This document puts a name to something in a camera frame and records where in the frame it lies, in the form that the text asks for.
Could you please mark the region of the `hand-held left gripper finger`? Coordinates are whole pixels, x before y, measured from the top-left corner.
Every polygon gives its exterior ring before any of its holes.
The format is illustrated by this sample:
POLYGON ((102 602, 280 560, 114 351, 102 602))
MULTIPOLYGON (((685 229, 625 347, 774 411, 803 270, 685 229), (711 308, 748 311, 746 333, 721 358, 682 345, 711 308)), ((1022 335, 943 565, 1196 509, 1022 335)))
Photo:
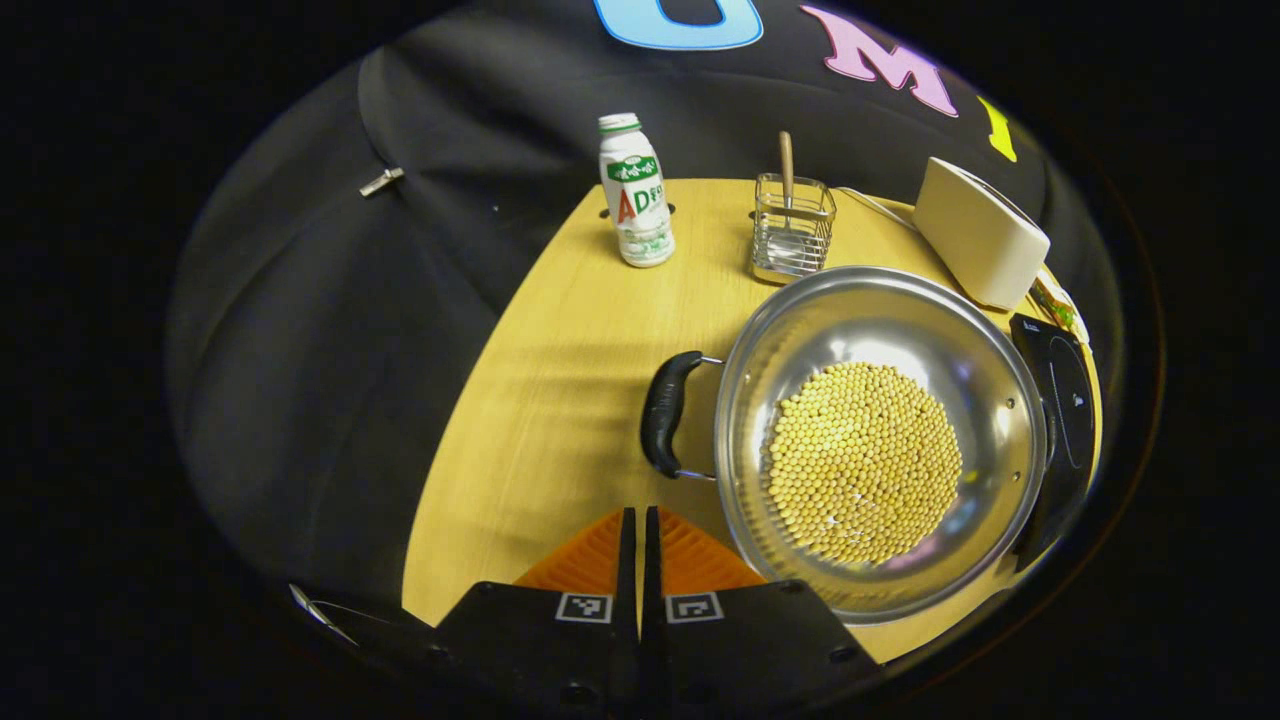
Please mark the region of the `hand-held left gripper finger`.
POLYGON ((435 669, 497 716, 625 716, 637 678, 637 523, 621 509, 435 628, 435 669))
POLYGON ((643 715, 808 716, 884 682, 884 667, 796 579, 675 593, 660 509, 645 518, 643 715))

